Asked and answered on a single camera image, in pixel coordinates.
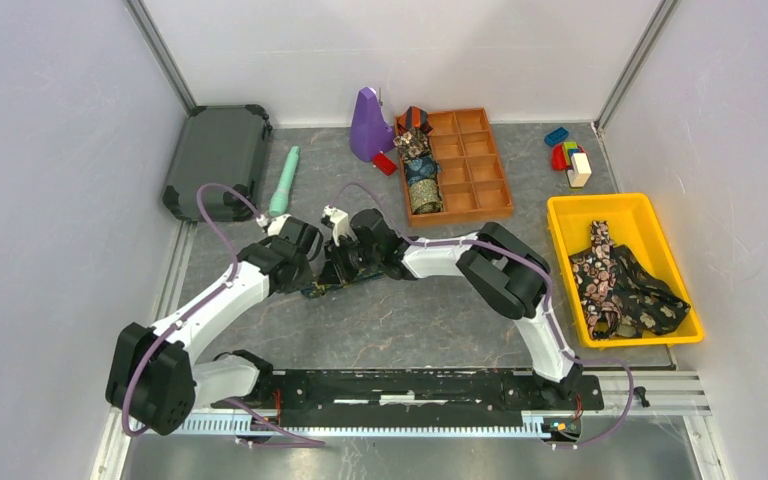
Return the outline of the navy yellow floral tie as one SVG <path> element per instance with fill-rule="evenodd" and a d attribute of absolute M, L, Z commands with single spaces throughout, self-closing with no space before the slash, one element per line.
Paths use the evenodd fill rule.
<path fill-rule="evenodd" d="M 309 286 L 302 288 L 299 293 L 308 299 L 319 298 L 328 293 L 342 290 L 354 285 L 376 280 L 383 277 L 378 270 L 366 269 L 358 273 L 352 280 L 343 280 L 335 269 L 324 269 L 319 278 Z"/>

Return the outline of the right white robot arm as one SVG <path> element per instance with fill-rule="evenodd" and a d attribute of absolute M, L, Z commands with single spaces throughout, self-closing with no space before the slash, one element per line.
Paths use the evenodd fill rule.
<path fill-rule="evenodd" d="M 332 237 L 321 289 L 378 276 L 463 278 L 494 312 L 513 321 L 530 352 L 540 400 L 562 408 L 577 396 L 583 368 L 554 316 L 548 264 L 506 228 L 488 222 L 450 239 L 406 237 L 377 209 L 349 216 L 333 206 L 324 208 L 322 222 Z"/>

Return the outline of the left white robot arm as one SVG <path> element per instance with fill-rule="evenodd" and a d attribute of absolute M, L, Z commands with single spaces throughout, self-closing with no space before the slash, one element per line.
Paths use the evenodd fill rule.
<path fill-rule="evenodd" d="M 120 332 L 105 399 L 121 411 L 126 434 L 168 435 L 193 410 L 229 397 L 255 408 L 272 399 L 274 381 L 251 356 L 198 360 L 243 313 L 314 280 L 310 258 L 322 245 L 321 231 L 288 214 L 262 216 L 258 224 L 263 238 L 233 251 L 229 267 L 203 292 L 150 326 L 131 323 Z"/>

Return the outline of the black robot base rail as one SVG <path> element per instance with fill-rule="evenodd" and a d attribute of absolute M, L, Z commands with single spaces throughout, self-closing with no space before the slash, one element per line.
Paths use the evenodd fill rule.
<path fill-rule="evenodd" d="M 514 427 L 524 412 L 599 411 L 599 380 L 577 373 L 562 393 L 528 370 L 275 370 L 242 401 L 291 427 Z"/>

